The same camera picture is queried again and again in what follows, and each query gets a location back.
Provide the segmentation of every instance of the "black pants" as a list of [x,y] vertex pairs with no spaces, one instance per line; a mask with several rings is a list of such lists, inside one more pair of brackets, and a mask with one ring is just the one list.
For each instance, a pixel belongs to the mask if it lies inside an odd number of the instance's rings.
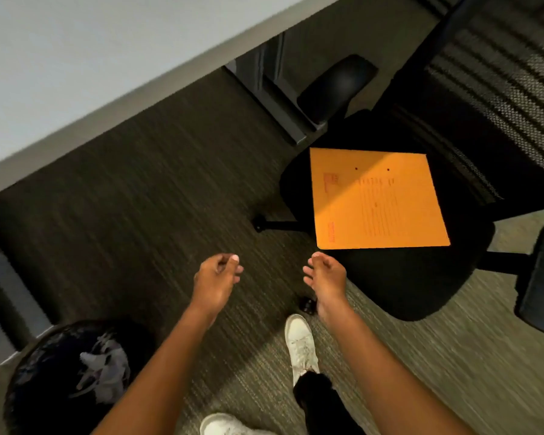
[[324,374],[309,371],[294,386],[294,397],[305,411],[310,435],[364,435]]

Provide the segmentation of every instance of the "chair armrest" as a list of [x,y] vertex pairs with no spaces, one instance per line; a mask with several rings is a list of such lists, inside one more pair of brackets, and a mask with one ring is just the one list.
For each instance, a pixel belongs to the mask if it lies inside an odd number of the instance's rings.
[[315,124],[326,122],[348,107],[378,69],[359,55],[350,55],[326,70],[296,100],[300,109]]

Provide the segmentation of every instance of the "person's leg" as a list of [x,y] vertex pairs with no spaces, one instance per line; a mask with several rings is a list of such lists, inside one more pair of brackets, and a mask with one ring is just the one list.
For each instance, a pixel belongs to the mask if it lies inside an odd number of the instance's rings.
[[364,434],[332,388],[331,381],[319,373],[319,359],[306,320],[299,314],[291,315],[284,335],[292,363],[294,397],[305,411],[309,434]]
[[275,435],[267,430],[253,430],[230,414],[211,414],[203,419],[199,435]]

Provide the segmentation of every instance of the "chair seat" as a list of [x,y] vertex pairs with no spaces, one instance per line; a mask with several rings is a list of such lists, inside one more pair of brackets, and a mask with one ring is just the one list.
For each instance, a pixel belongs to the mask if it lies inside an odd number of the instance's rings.
[[[311,146],[347,150],[424,153],[409,133],[384,124],[369,110],[346,118]],[[442,308],[476,268],[494,235],[466,182],[442,160],[428,155],[433,183],[450,237],[447,247],[326,250],[347,269],[348,278],[384,311],[405,321]],[[314,236],[310,153],[307,148],[280,180],[284,202]]]

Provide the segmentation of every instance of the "white shoe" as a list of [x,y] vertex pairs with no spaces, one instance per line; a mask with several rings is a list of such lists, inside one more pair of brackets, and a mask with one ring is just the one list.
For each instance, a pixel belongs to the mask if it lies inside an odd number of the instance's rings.
[[230,414],[211,414],[203,419],[199,435],[275,435],[267,430],[253,430]]
[[286,319],[284,337],[290,353],[293,386],[306,371],[320,373],[312,330],[300,314],[293,314]]

